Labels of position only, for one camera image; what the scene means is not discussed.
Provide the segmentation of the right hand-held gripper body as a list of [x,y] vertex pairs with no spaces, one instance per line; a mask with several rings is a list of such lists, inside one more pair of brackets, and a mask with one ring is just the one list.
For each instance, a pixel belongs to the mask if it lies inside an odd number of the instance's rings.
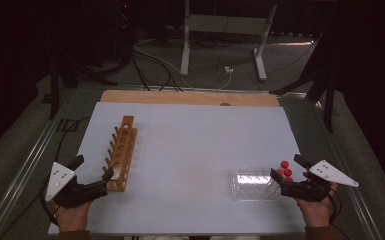
[[286,182],[280,185],[281,195],[309,202],[320,202],[329,196],[330,184],[337,183],[357,188],[359,183],[328,163],[321,160],[316,164],[311,163],[305,169],[307,179],[301,182]]

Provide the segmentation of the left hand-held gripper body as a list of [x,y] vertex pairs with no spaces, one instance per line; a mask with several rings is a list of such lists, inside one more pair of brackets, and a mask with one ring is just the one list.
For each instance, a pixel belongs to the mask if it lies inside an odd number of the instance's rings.
[[54,162],[46,184],[44,200],[54,201],[64,208],[74,208],[107,195],[107,186],[95,186],[95,182],[80,184],[75,171]]

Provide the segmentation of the metal floor rail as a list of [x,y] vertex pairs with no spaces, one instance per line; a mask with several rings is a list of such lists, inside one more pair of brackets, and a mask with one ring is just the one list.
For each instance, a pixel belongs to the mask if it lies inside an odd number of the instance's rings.
[[38,100],[0,139],[0,232],[58,125],[59,114]]
[[[338,139],[335,137],[335,133],[330,132],[325,126],[325,107],[320,101],[316,101],[313,103],[312,110],[315,112],[318,126],[323,133],[323,137],[327,141],[327,146],[333,154],[333,157],[330,158],[330,161],[335,163],[336,166],[343,170],[346,174],[349,174],[351,177],[353,177],[354,174],[348,165]],[[359,223],[364,230],[364,235],[367,240],[384,240],[379,231],[379,228],[376,225],[376,222],[374,221],[373,214],[369,209],[369,205],[362,195],[361,186],[357,188],[342,187],[342,190],[347,193],[349,201],[354,208],[354,212],[358,217]]]

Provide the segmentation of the person's right hand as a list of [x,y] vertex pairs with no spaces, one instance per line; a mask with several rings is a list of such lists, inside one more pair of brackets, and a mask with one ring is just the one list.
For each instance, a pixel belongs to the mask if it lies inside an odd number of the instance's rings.
[[296,199],[296,203],[301,210],[304,222],[307,227],[328,227],[330,217],[333,213],[333,196],[338,188],[336,183],[330,184],[329,196],[320,202],[308,202]]

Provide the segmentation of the wooden test tube rack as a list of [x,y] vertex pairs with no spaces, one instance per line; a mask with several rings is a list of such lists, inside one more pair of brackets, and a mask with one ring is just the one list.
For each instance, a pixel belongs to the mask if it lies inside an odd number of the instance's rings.
[[124,116],[120,127],[115,127],[113,140],[107,150],[107,164],[103,170],[113,170],[113,176],[107,183],[109,191],[124,192],[131,167],[138,130],[133,127],[133,116]]

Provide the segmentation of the white table mat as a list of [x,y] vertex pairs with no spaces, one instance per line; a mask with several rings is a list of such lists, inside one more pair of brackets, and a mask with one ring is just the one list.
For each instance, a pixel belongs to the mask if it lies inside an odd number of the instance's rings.
[[138,130],[124,192],[95,200],[88,228],[105,235],[234,235],[301,232],[293,199],[238,201],[239,169],[272,169],[299,149],[280,107],[99,103],[78,150],[81,183],[98,180],[125,115]]

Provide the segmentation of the white metal stand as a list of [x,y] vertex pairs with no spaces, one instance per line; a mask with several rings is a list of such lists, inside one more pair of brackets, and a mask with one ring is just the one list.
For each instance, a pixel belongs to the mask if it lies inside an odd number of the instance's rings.
[[219,15],[199,15],[190,13],[190,0],[185,0],[184,12],[184,38],[183,51],[181,58],[180,74],[187,76],[189,73],[190,60],[190,32],[210,32],[210,33],[229,33],[258,35],[261,37],[257,48],[253,49],[258,79],[265,81],[267,73],[265,70],[262,53],[273,23],[273,18],[277,10],[277,4],[270,5],[268,15],[265,18],[248,18]]

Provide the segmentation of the black tripod stand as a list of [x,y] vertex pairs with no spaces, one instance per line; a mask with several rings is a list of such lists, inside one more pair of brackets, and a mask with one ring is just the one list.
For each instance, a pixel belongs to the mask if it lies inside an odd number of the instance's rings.
[[76,71],[80,71],[92,80],[100,84],[108,86],[116,86],[115,82],[109,81],[98,73],[93,72],[85,65],[79,63],[69,55],[52,56],[50,58],[50,93],[44,98],[50,107],[49,118],[56,117],[60,109],[60,87],[62,82],[69,89],[76,89],[79,85],[79,80],[76,77]]
[[323,34],[318,40],[317,46],[304,67],[301,76],[291,84],[288,84],[277,90],[270,90],[270,94],[284,95],[291,90],[298,88],[308,82],[313,85],[307,92],[308,101],[319,101],[325,94],[323,121],[326,128],[332,132],[332,113],[335,87],[335,50],[329,49],[331,43],[329,37]]

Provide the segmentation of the clear plastic tray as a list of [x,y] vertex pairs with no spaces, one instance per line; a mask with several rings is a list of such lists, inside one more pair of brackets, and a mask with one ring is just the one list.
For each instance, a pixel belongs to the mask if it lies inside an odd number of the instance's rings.
[[281,198],[279,184],[269,169],[235,169],[231,175],[232,198],[236,201],[275,201]]

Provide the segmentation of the person's left hand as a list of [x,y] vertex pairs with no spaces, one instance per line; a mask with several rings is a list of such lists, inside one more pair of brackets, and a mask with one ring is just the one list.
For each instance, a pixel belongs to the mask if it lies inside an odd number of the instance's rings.
[[87,227],[88,213],[91,202],[74,208],[64,208],[52,202],[55,209],[55,217],[61,232],[83,231]]

